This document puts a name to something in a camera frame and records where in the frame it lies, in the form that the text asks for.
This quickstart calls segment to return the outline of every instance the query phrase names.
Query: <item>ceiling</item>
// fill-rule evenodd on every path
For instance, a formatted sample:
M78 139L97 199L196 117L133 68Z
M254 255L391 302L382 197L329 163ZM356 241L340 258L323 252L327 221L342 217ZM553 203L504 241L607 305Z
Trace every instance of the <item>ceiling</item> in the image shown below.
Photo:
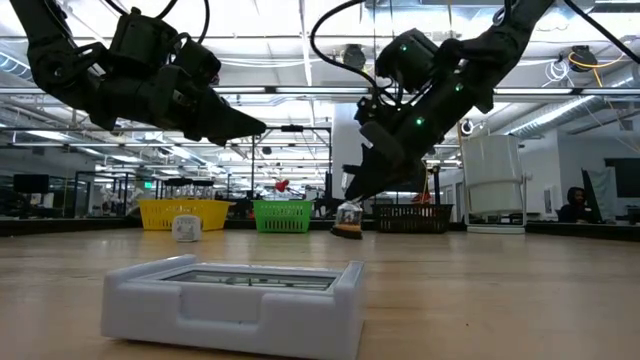
M209 2L212 13L204 45L224 63L220 74L220 85L232 87L364 87L367 85L361 77L320 61L313 52L310 52L305 42L310 29L320 16L342 3L342 0L210 0ZM635 41L636 35L640 34L640 14L635 12L636 8L627 6L623 8L624 11L620 11L619 8L606 7L607 4L604 3L611 3L610 0L576 2L583 9L591 10L592 17L616 37L626 41L631 48L636 48L638 45ZM95 41L109 45L118 16L103 0L69 0L59 1L59 3L68 14L68 23L78 45ZM165 1L119 0L119 3L127 9L138 7L143 14L150 15L159 13L165 6ZM501 1L453 0L451 22L446 1L430 1L429 4L436 4L430 6L422 5L423 3L427 2L378 0L375 11L372 1L367 1L366 6L347 9L322 26L318 32L318 47L323 53L340 58L347 44L359 44L367 57L365 69L371 73L374 56L394 36L403 31L417 27L438 44L451 34L461 39L473 38L490 26L493 14L499 8ZM393 16L390 11L392 4L395 4ZM0 0L0 14L3 14L0 20L0 54L5 59L8 57L15 64L28 66L25 56L28 44L8 0ZM204 21L203 14L202 0L180 0L164 20L180 32L200 34ZM621 57L620 51L613 47L603 35L568 9L559 8L549 12L538 23L519 66L504 79L500 87L595 86L591 72L569 73L562 67L564 65L553 64L560 53L568 54L573 45L590 46L591 51L598 56L601 63L615 61L614 64L600 71L605 85L609 74L626 71L625 67L629 65L628 59ZM0 86L3 89L33 86L29 81L29 73L21 73L17 76L15 70L13 73L8 73L6 66L8 65L0 67L5 70L5 72L0 71ZM380 84L387 83L385 79L378 80ZM226 97L239 110L276 127L296 124L330 128L334 116L334 104L354 101L351 98L345 99L339 96L309 94L241 95L239 97L229 94ZM554 101L564 100L540 96L528 97L526 101L498 102L490 113L482 114L473 109L466 118L476 124L482 124L482 130L477 131L485 134L489 132L488 130L504 129L520 117ZM74 115L71 108L62 106L49 96L11 95L5 91L4 95L0 95L0 102L4 110L12 112L11 114L26 115L22 117L15 115L15 123L8 123L5 120L5 126L92 128L90 122L84 119L86 114L76 112ZM595 114L596 117L603 118L610 115L607 111ZM592 123L592 118L576 119L575 123L563 125L562 130L571 132ZM119 125L123 128L141 126L129 121L119 121ZM597 133L599 136L609 136L605 130ZM17 141L59 141L39 135L20 133ZM176 132L158 134L151 131L120 133L73 131L63 135L74 142L93 144L135 144L141 141L162 140L168 144L169 149L178 148L171 148L171 143L188 142L182 134ZM264 166L259 170L263 176L259 182L273 183L273 178L281 177L282 175L278 175L278 172L283 171L288 172L292 179L300 178L300 184L307 181L307 184L317 182L319 185L322 182L321 174L328 166L328 163L323 160L329 158L329 149L325 144L329 143L330 139L326 131L290 133L274 130L261 141L261 145L273 143L285 146L273 146L269 155L263 154L259 148L259 162ZM447 134L445 141L447 144L457 143L456 132ZM117 148L87 146L83 149L91 149L93 153L87 153L87 155L95 156L96 161L101 163L105 161L104 155L120 155L142 160L128 162L110 157L107 163L120 166L135 166L139 163L158 166L200 166L199 170L182 168L179 172L183 174L191 172L203 176L211 174L212 169L222 168L225 169L224 174L234 174L234 178L236 176L241 178L242 176L237 174L247 173L246 167L250 166L250 161L247 160L250 158L250 154L247 154L250 149L243 146L248 146L251 140L238 139L234 142L239 146L226 149L217 146L183 148L182 150L187 151L188 155L182 154L182 157L171 151L169 154L164 154L159 150L161 149L159 145ZM455 149L440 149L436 157L446 159L452 151Z

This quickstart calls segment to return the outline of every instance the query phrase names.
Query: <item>pipe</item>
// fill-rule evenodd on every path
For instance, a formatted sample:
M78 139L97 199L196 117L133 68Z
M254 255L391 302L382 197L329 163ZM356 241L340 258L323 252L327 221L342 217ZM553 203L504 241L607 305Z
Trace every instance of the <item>pipe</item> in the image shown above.
M624 88L640 86L638 64L624 67L607 76L604 87ZM520 138L530 138L564 125L580 117L604 109L607 102L602 96L581 96L563 103L550 104L529 113L516 123L500 129L500 133L512 134Z

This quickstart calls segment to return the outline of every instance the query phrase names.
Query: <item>wooden table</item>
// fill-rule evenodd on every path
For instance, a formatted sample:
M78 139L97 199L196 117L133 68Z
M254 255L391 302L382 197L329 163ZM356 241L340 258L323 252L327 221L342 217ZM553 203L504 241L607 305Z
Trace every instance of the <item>wooden table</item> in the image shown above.
M2 359L265 359L99 334L102 277L178 254L341 268L367 262L360 359L638 359L640 245L541 235L113 230L0 238Z

